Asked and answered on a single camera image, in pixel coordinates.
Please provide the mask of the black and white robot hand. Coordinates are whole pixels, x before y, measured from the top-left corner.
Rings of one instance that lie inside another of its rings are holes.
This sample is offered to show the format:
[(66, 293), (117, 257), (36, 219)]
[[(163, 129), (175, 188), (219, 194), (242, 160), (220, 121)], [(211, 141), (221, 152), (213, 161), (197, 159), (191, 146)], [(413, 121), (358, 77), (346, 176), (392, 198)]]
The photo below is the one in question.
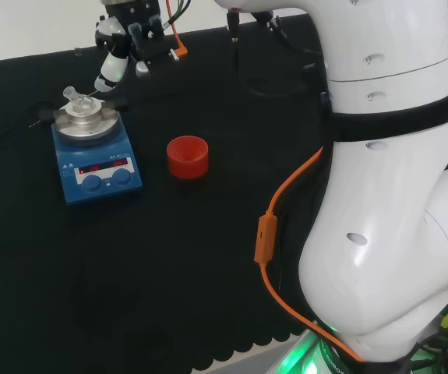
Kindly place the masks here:
[(95, 80), (95, 90), (112, 91), (133, 60), (147, 72), (146, 60), (154, 55), (156, 40), (164, 36), (158, 1), (102, 1), (106, 16), (96, 23), (95, 41), (108, 52)]

